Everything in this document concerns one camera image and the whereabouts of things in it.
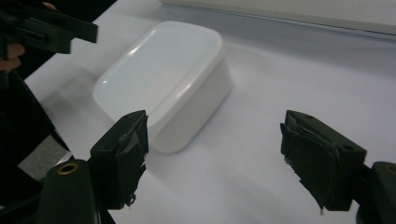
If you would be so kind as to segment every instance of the plastic container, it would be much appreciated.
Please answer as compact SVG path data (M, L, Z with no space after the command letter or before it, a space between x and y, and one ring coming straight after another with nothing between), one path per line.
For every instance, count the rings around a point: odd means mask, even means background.
M166 21L99 78L93 98L114 120L145 109L150 146L175 152L199 132L231 88L221 36Z

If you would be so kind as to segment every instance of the white wall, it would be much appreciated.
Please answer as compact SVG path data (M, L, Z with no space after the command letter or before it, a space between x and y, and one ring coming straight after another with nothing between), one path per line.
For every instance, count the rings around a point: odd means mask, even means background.
M396 0L161 0L396 35Z

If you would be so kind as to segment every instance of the container lid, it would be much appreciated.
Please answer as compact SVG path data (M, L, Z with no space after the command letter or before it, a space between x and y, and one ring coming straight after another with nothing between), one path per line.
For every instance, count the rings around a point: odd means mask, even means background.
M114 120L146 110L152 139L223 56L217 32L166 21L143 35L99 78L93 98Z

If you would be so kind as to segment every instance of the white plastic container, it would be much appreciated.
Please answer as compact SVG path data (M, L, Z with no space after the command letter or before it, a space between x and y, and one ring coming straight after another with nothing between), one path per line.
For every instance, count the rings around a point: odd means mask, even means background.
M221 36L166 21L99 78L93 98L114 120L146 110L150 146L175 152L199 132L231 88Z

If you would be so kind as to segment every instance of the white table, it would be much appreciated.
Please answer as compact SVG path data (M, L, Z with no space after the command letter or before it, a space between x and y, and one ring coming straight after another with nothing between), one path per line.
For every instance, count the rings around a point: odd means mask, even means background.
M75 157L112 121L92 99L96 80L161 21L218 31L234 87L192 142L151 150L132 208L117 223L355 223L319 208L280 154L287 109L321 119L368 150L366 164L396 162L396 44L274 21L119 0L96 23L98 44L75 40L27 82Z

